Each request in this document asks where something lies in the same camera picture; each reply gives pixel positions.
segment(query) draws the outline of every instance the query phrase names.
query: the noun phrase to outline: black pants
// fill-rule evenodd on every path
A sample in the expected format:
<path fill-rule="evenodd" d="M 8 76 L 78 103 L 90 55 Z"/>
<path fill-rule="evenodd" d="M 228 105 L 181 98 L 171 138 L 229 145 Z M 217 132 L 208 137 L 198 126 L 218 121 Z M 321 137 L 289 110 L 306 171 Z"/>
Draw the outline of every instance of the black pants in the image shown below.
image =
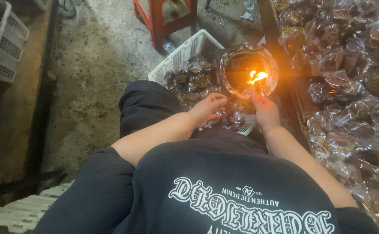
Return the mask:
<path fill-rule="evenodd" d="M 181 104 L 172 92 L 149 80 L 138 80 L 129 84 L 120 99 L 119 108 L 120 138 L 183 112 Z M 240 141 L 255 150 L 266 148 L 249 137 L 222 127 L 202 131 L 196 129 L 191 138 L 230 138 L 231 141 Z"/>

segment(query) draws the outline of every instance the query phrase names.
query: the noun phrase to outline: left hand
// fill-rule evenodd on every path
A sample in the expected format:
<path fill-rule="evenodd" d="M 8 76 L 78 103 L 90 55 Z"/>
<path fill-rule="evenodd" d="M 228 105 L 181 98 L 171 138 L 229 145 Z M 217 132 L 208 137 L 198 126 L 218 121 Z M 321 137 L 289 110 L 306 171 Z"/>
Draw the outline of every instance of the left hand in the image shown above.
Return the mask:
<path fill-rule="evenodd" d="M 198 102 L 188 114 L 191 115 L 197 123 L 197 127 L 202 127 L 205 122 L 218 118 L 221 115 L 215 114 L 215 112 L 220 110 L 225 110 L 225 105 L 227 104 L 227 97 L 213 93 L 207 96 L 204 100 Z"/>

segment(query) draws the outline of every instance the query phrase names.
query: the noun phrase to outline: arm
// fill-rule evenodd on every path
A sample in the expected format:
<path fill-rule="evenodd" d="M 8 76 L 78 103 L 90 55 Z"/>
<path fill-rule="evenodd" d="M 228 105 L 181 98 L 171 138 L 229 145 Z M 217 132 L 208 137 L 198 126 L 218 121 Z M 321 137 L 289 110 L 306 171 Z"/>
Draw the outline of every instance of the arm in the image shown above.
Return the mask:
<path fill-rule="evenodd" d="M 289 160 L 308 173 L 325 191 L 334 207 L 358 207 L 348 191 L 296 141 L 288 130 L 281 127 L 276 104 L 265 97 L 254 96 L 252 99 L 257 110 L 257 122 L 275 157 Z"/>
<path fill-rule="evenodd" d="M 112 147 L 126 161 L 136 166 L 143 155 L 153 147 L 172 141 L 188 139 L 196 127 L 218 117 L 214 114 L 227 103 L 226 96 L 211 94 L 197 103 L 190 111 L 174 114 L 154 125 L 127 135 Z"/>

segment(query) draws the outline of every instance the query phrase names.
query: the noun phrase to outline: person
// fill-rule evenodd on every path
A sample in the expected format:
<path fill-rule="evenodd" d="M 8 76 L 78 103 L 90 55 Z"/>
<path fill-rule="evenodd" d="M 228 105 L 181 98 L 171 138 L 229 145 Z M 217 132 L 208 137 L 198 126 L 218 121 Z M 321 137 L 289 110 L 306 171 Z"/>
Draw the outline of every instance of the person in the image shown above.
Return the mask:
<path fill-rule="evenodd" d="M 120 99 L 120 139 L 89 158 L 35 234 L 379 234 L 352 196 L 283 127 L 275 103 L 253 96 L 273 156 L 220 127 L 211 94 L 183 112 L 140 80 Z"/>

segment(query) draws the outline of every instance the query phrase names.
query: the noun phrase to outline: hand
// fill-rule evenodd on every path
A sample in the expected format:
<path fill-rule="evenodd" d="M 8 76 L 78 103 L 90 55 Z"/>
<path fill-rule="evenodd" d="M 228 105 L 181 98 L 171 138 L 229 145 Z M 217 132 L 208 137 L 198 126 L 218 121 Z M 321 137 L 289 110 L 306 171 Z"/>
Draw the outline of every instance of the hand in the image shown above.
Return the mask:
<path fill-rule="evenodd" d="M 188 114 L 191 115 L 197 123 L 197 127 L 202 127 L 205 122 L 218 118 L 221 115 L 215 114 L 220 110 L 225 110 L 224 106 L 227 104 L 227 97 L 213 93 L 207 96 L 204 100 L 198 102 Z"/>
<path fill-rule="evenodd" d="M 279 109 L 274 102 L 256 94 L 253 94 L 251 101 L 256 107 L 257 123 L 265 134 L 275 127 L 281 126 Z"/>

